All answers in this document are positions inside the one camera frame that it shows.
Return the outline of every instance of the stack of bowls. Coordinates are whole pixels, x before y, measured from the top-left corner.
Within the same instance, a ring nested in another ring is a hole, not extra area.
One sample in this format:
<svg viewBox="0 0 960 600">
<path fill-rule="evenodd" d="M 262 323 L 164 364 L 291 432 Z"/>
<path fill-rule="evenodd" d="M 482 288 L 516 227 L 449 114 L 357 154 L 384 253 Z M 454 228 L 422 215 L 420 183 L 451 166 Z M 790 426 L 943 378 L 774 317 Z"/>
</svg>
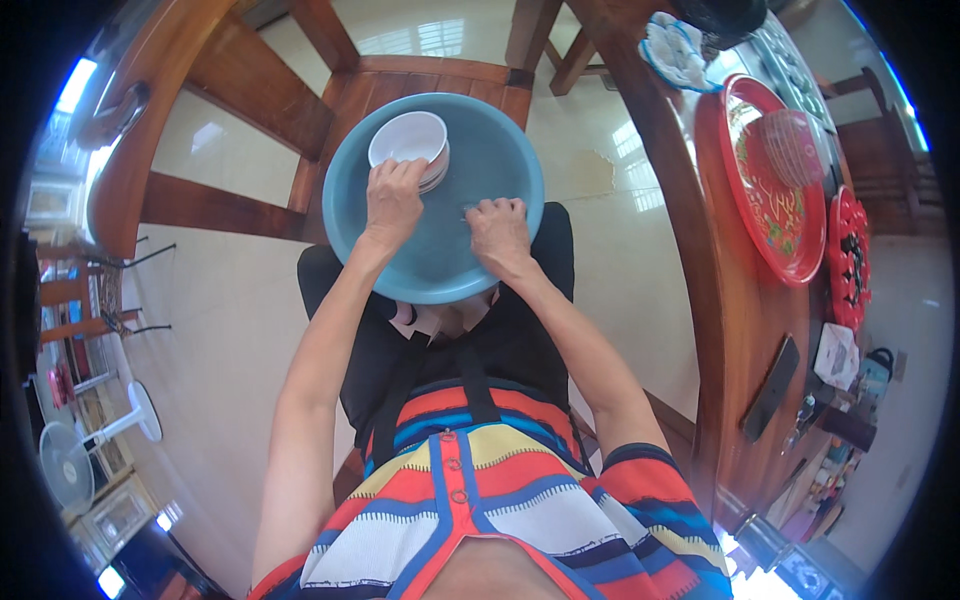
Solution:
<svg viewBox="0 0 960 600">
<path fill-rule="evenodd" d="M 760 135 L 774 171 L 790 187 L 823 180 L 830 166 L 827 133 L 816 117 L 784 108 L 765 114 Z"/>
<path fill-rule="evenodd" d="M 397 162 L 426 158 L 429 161 L 420 178 L 420 193 L 440 185 L 450 166 L 450 144 L 446 123 L 432 112 L 405 112 L 384 124 L 373 136 L 367 159 L 375 167 L 392 158 Z"/>
</svg>

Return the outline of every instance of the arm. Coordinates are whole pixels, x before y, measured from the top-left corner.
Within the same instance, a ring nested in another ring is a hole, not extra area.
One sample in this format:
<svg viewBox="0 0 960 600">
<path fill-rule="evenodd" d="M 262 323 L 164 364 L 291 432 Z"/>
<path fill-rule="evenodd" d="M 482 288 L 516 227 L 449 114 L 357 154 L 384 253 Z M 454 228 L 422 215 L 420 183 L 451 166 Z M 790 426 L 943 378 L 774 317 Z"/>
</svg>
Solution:
<svg viewBox="0 0 960 600">
<path fill-rule="evenodd" d="M 560 351 L 593 413 L 603 457 L 631 442 L 668 449 L 650 400 L 623 358 L 530 255 L 523 201 L 484 200 L 467 213 L 467 221 L 473 252 L 533 309 Z"/>
<path fill-rule="evenodd" d="M 371 170 L 367 229 L 294 355 L 274 412 L 253 585 L 307 552 L 333 514 L 333 425 L 360 316 L 373 283 L 413 232 L 425 160 Z"/>
</svg>

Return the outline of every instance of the blue plastic basin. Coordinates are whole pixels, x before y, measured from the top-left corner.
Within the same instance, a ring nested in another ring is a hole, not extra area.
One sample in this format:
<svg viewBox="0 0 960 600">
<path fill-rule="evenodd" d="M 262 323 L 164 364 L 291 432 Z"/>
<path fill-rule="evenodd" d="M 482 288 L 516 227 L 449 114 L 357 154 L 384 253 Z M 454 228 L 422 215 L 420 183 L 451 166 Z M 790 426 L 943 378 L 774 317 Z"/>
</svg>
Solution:
<svg viewBox="0 0 960 600">
<path fill-rule="evenodd" d="M 470 252 L 464 206 L 484 198 L 521 198 L 533 239 L 543 215 L 543 174 L 523 131 L 506 114 L 460 94 L 400 98 L 367 115 L 344 139 L 324 181 L 324 226 L 333 251 L 347 262 L 367 224 L 367 148 L 384 123 L 411 110 L 446 122 L 450 166 L 422 195 L 417 229 L 377 279 L 374 292 L 416 304 L 445 304 L 478 294 L 497 279 Z"/>
</svg>

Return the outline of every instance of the tiled floor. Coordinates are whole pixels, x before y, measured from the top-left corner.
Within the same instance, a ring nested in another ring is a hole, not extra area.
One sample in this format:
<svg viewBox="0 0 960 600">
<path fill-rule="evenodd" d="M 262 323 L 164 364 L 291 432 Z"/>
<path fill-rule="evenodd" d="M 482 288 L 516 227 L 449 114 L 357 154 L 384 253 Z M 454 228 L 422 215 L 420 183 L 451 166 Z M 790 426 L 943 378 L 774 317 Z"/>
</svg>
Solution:
<svg viewBox="0 0 960 600">
<path fill-rule="evenodd" d="M 334 6 L 362 53 L 433 54 L 503 64 L 512 0 L 353 0 Z M 561 52 L 578 25 L 564 9 Z M 292 19 L 264 39 L 318 94 L 329 71 Z M 619 96 L 599 78 L 569 95 L 548 89 L 540 61 L 527 133 L 547 199 L 573 222 L 576 303 L 623 353 L 641 383 L 691 420 L 699 386 L 684 276 L 662 195 Z M 296 155 L 182 92 L 154 168 L 286 205 Z M 303 244 L 212 231 L 142 226 L 140 251 L 176 242 L 126 285 L 150 324 L 173 330 L 126 341 L 164 429 L 160 444 L 128 435 L 159 502 L 183 509 L 174 533 L 234 597 L 250 584 L 252 545 L 276 394 L 307 325 L 296 263 Z M 337 432 L 338 460 L 349 450 Z"/>
</svg>

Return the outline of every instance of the hand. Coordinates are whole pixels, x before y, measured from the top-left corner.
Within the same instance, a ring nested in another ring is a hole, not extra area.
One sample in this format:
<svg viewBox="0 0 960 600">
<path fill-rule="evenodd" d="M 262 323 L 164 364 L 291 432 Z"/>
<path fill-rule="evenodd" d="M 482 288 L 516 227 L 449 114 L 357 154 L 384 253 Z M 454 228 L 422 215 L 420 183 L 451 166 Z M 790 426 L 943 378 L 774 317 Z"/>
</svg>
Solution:
<svg viewBox="0 0 960 600">
<path fill-rule="evenodd" d="M 427 164 L 426 158 L 400 163 L 387 158 L 370 170 L 364 236 L 386 252 L 399 250 L 417 226 L 423 212 L 418 188 Z"/>
<path fill-rule="evenodd" d="M 520 198 L 482 200 L 467 211 L 470 249 L 494 276 L 510 281 L 536 265 L 530 256 L 527 206 Z"/>
</svg>

